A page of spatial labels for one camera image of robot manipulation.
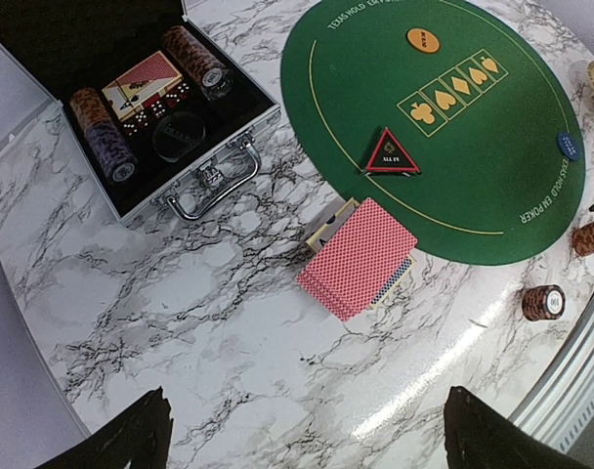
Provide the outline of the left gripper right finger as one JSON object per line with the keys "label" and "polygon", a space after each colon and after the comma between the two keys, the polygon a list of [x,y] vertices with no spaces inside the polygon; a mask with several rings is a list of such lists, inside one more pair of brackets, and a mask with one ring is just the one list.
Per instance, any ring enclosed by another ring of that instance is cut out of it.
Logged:
{"label": "left gripper right finger", "polygon": [[582,468],[584,465],[535,440],[461,386],[444,407],[447,466],[463,468]]}

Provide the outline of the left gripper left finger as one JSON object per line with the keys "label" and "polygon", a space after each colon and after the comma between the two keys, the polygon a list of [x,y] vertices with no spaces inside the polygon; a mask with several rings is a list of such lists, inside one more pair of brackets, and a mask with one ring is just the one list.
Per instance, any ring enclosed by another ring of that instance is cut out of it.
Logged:
{"label": "left gripper left finger", "polygon": [[174,420],[157,388],[141,396],[77,446],[43,468],[161,468],[167,466]]}

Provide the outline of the orange red chip stack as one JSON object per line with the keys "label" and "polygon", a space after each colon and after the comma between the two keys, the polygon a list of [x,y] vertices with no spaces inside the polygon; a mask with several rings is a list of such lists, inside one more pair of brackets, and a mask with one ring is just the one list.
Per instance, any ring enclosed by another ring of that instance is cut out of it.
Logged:
{"label": "orange red chip stack", "polygon": [[575,229],[571,236],[571,245],[579,257],[594,254],[594,222]]}

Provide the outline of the blue small blind button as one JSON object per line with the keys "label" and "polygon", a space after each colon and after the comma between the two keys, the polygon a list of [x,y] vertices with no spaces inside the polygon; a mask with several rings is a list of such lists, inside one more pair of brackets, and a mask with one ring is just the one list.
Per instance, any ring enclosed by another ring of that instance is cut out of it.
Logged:
{"label": "blue small blind button", "polygon": [[569,132],[559,132],[557,134],[557,143],[565,158],[570,161],[580,160],[581,149],[573,134]]}

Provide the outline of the triangular all-in button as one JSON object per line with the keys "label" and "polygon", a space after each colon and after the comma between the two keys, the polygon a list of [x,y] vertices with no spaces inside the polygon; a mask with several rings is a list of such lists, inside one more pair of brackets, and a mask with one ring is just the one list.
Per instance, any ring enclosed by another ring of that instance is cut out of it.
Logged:
{"label": "triangular all-in button", "polygon": [[361,173],[418,176],[421,170],[392,131],[382,127],[375,133]]}

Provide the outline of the orange big blind button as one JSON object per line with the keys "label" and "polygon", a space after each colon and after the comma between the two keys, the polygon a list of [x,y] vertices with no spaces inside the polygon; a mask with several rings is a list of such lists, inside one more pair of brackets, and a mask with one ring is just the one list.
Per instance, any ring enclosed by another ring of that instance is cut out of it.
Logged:
{"label": "orange big blind button", "polygon": [[441,47],[440,40],[433,32],[420,27],[410,29],[406,39],[414,49],[425,54],[435,54]]}

